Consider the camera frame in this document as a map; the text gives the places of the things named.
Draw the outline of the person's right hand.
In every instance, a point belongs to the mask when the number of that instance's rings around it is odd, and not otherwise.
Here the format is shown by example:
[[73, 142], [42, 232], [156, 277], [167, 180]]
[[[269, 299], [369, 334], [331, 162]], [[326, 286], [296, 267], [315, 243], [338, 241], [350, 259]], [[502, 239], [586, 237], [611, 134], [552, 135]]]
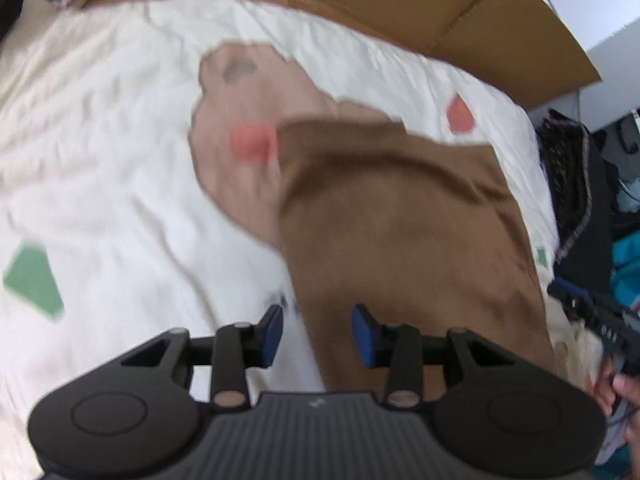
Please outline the person's right hand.
[[639, 382], [630, 376], [614, 372], [610, 358], [602, 362], [600, 374], [593, 386], [594, 398], [605, 415], [611, 416], [617, 400], [626, 400], [633, 406], [639, 405]]

